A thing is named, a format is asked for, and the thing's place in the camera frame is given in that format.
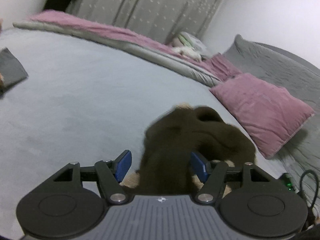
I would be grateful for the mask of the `dark brown patterned sweater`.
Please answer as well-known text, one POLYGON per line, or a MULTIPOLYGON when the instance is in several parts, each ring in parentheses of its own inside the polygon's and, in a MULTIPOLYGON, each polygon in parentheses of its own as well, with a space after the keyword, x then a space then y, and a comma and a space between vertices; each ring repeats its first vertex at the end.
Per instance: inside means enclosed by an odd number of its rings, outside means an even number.
POLYGON ((207 107, 177 106, 154 121, 144 134, 144 152, 136 187, 129 195, 195 195, 191 153, 208 161, 231 161, 236 166, 255 161, 253 142, 237 127, 207 107))

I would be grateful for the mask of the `light blue bed sheet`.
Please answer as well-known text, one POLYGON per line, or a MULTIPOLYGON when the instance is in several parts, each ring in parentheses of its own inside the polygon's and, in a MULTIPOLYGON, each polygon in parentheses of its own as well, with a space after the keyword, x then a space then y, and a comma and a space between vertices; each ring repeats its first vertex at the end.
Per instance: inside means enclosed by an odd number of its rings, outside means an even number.
POLYGON ((23 196, 67 163, 91 166, 132 152, 139 167, 145 129, 172 107, 209 106, 236 119, 209 88, 121 50, 46 31, 1 33, 28 78, 1 98, 1 235, 23 232, 23 196))

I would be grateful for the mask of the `large pink pillow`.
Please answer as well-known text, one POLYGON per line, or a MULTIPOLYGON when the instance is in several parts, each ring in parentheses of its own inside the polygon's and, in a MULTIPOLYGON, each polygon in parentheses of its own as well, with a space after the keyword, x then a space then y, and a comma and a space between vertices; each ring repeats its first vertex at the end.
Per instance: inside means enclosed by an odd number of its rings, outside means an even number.
POLYGON ((315 114, 286 88, 245 73, 210 89, 266 159, 271 159, 315 114))

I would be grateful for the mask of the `pink grey duvet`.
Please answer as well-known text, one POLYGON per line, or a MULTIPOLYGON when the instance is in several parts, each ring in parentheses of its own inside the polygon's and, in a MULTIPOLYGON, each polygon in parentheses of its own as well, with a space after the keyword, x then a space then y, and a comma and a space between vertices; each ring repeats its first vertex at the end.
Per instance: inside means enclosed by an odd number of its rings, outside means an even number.
POLYGON ((129 29, 91 22, 54 10, 41 12, 12 25, 19 29, 48 31, 109 46, 165 67, 208 87, 222 82, 214 71, 205 67, 204 63, 182 56, 169 46, 129 29))

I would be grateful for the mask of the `white plush toy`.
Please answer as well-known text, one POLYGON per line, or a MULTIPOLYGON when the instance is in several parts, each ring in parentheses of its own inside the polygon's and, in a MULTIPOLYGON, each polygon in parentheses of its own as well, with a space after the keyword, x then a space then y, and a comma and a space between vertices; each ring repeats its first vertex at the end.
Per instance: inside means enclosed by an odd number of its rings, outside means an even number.
POLYGON ((173 47, 172 51, 182 55, 183 57, 188 57, 194 61, 197 61, 197 62, 202 61, 202 56, 191 47, 188 47, 188 46, 173 47))

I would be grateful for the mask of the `grey white small pillow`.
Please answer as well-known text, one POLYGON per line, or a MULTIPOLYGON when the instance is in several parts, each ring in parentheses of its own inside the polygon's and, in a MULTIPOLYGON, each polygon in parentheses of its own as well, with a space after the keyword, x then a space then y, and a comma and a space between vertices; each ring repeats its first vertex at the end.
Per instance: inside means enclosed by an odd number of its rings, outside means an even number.
POLYGON ((171 41, 173 47, 190 47, 201 55, 207 55, 207 47, 195 36, 182 31, 177 34, 171 41))

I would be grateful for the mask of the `folded grey garment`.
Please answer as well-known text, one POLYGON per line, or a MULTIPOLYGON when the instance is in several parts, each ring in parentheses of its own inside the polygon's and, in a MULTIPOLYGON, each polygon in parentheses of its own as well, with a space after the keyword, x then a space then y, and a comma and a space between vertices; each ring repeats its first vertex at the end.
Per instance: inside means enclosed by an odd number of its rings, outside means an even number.
POLYGON ((1 50, 1 95, 28 78, 20 61, 8 48, 1 50))

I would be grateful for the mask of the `grey dotted curtain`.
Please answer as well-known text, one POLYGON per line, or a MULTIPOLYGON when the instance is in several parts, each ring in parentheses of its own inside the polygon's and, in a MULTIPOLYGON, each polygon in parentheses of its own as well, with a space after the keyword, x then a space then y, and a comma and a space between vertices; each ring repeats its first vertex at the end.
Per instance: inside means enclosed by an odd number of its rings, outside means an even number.
POLYGON ((201 38, 222 0, 72 0, 67 13, 130 29, 162 44, 185 31, 201 38))

